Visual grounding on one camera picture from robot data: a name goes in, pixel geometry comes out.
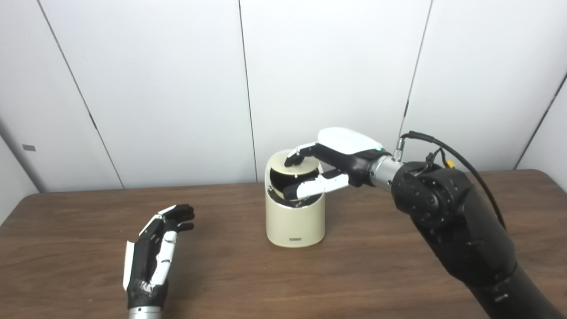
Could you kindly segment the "black and white right hand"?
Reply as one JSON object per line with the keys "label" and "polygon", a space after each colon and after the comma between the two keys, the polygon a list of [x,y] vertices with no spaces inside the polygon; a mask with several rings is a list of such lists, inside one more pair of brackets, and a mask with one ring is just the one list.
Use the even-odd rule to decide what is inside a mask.
{"label": "black and white right hand", "polygon": [[284,165],[298,166],[307,157],[314,157],[333,169],[287,186],[282,192],[283,197],[285,200],[297,200],[347,186],[372,186],[372,164],[388,155],[381,143],[356,131],[340,127],[322,129],[316,142],[300,145],[291,151]]}

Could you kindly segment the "black and white left hand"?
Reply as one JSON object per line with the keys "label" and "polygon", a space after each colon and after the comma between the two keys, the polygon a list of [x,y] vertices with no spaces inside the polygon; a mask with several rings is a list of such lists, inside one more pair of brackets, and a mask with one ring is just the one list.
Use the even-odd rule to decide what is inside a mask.
{"label": "black and white left hand", "polygon": [[150,218],[135,242],[126,242],[122,287],[130,319],[161,318],[178,234],[192,230],[194,218],[192,206],[170,206]]}

